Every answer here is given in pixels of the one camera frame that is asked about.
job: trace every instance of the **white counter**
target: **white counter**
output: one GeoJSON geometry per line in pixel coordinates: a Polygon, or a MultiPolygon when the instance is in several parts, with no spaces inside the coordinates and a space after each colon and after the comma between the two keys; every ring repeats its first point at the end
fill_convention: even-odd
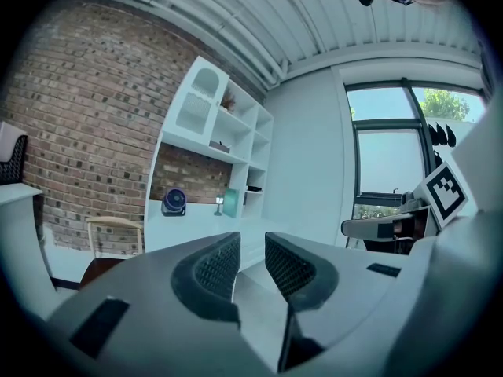
{"type": "Polygon", "coordinates": [[[160,201],[149,201],[149,216],[145,219],[146,252],[206,236],[240,232],[241,269],[246,269],[264,259],[266,232],[286,232],[283,225],[263,218],[214,216],[216,205],[189,203],[183,217],[164,217],[160,208],[160,201]]]}
{"type": "Polygon", "coordinates": [[[21,307],[46,319],[57,301],[35,231],[32,197],[41,193],[21,183],[0,186],[0,261],[21,307]]]}

